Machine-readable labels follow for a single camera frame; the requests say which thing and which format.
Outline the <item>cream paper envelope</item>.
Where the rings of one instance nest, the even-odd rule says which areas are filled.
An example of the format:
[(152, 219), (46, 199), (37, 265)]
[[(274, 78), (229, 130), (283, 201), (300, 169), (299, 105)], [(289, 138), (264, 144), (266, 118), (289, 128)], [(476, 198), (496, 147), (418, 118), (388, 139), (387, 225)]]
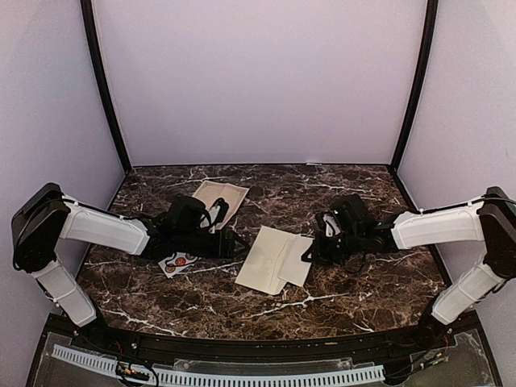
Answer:
[(269, 295), (278, 295), (287, 283), (302, 287), (311, 267), (302, 255), (312, 242), (312, 238), (262, 226), (235, 283)]

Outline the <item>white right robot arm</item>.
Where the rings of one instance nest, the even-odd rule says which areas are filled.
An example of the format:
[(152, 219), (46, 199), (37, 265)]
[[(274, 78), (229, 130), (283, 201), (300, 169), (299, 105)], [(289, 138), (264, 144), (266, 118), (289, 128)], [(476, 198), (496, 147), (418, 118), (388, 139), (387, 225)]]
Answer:
[(399, 252), (463, 241), (485, 254), (431, 301), (411, 333), (420, 350), (433, 346), (457, 318), (488, 293), (515, 278), (515, 202), (497, 187), (466, 202), (408, 210), (377, 220), (357, 194), (340, 197), (317, 214), (318, 232), (302, 254), (306, 263), (345, 264), (352, 256)]

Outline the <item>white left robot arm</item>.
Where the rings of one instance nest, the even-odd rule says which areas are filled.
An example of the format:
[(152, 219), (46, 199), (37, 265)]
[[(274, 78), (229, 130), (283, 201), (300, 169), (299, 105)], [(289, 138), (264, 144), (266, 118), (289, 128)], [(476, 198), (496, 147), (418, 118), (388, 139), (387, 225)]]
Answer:
[(177, 196), (155, 217), (127, 217), (81, 203), (47, 183), (11, 220), (15, 270), (30, 274), (69, 317), (97, 352), (113, 346), (113, 332), (90, 297), (64, 267), (57, 242), (71, 239), (113, 248), (133, 256), (161, 261), (175, 253), (193, 258), (234, 259), (250, 249), (235, 231), (223, 226), (229, 203), (212, 206), (189, 196)]

